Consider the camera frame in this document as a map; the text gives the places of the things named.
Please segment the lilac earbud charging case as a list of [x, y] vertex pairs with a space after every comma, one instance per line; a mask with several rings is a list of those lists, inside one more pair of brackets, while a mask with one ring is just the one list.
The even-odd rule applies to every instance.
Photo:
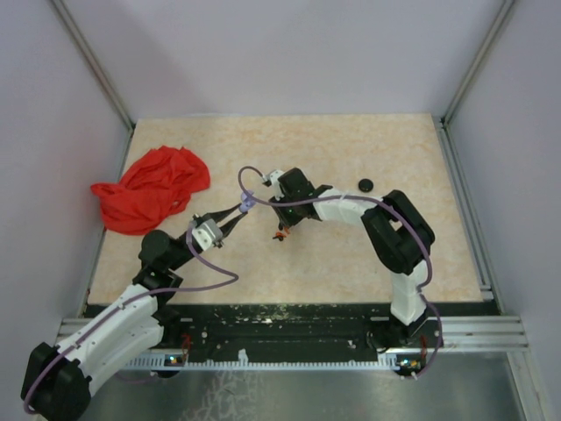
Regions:
[[252, 192], [243, 192], [240, 196], [240, 205], [238, 207], [240, 213], [248, 213], [255, 206], [256, 202], [252, 198]]

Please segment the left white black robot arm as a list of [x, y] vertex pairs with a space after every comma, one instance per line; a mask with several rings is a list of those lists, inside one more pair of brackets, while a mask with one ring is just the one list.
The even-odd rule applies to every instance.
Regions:
[[182, 327], [178, 313], [167, 306], [184, 291], [176, 269], [220, 247], [248, 210], [239, 203], [195, 216], [177, 238], [162, 230], [147, 233], [138, 255], [140, 270], [116, 301], [57, 344], [42, 342], [32, 350], [21, 390], [25, 412], [46, 420], [77, 420], [130, 360], [158, 344], [176, 346]]

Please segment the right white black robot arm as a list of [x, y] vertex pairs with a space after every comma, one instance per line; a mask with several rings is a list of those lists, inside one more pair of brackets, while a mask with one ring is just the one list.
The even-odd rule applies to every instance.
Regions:
[[408, 197], [396, 189], [375, 198], [345, 194], [330, 185], [316, 187], [299, 168], [274, 170], [262, 180], [273, 189], [269, 203], [281, 228], [315, 219], [366, 231], [378, 259], [391, 274], [393, 340], [404, 347], [414, 345], [422, 337], [427, 319], [423, 288], [432, 280], [430, 247], [436, 236]]

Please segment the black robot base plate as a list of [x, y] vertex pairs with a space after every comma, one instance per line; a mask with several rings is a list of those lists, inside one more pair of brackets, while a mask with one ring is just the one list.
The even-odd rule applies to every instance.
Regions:
[[184, 349], [191, 362], [233, 362], [244, 351], [257, 363], [375, 362], [393, 348], [425, 353], [442, 339], [427, 315], [402, 338], [378, 303], [169, 304], [171, 326], [159, 349]]

